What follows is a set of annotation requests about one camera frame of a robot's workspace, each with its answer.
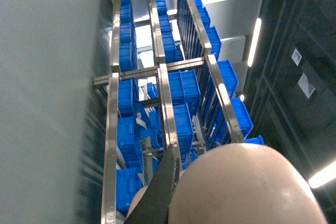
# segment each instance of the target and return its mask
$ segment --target white wall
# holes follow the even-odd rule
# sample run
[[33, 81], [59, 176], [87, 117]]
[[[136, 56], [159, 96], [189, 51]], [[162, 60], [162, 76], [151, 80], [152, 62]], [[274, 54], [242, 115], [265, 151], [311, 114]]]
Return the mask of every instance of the white wall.
[[76, 217], [100, 5], [0, 0], [1, 224]]

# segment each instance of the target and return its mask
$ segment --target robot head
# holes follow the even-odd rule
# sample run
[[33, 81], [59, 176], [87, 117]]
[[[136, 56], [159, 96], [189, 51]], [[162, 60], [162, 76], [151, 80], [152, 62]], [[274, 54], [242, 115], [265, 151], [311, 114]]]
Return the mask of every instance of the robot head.
[[200, 156], [179, 180], [169, 224], [327, 224], [308, 184], [277, 151], [229, 144]]

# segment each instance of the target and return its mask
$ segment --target fluorescent light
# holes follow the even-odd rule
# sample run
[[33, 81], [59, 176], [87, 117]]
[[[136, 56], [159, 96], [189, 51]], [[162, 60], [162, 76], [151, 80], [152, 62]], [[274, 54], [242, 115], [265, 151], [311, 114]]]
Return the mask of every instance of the fluorescent light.
[[261, 28], [261, 19], [257, 18], [256, 26], [254, 27], [254, 32], [253, 32], [253, 38], [252, 38], [252, 43], [251, 43], [250, 54], [248, 55], [248, 60], [247, 60], [247, 65], [249, 67], [252, 67], [252, 63], [253, 63], [253, 59], [254, 59], [254, 54], [256, 53], [256, 48], [257, 48], [257, 43], [258, 43], [260, 28]]
[[311, 188], [318, 188], [336, 178], [336, 161], [312, 176], [308, 183]]

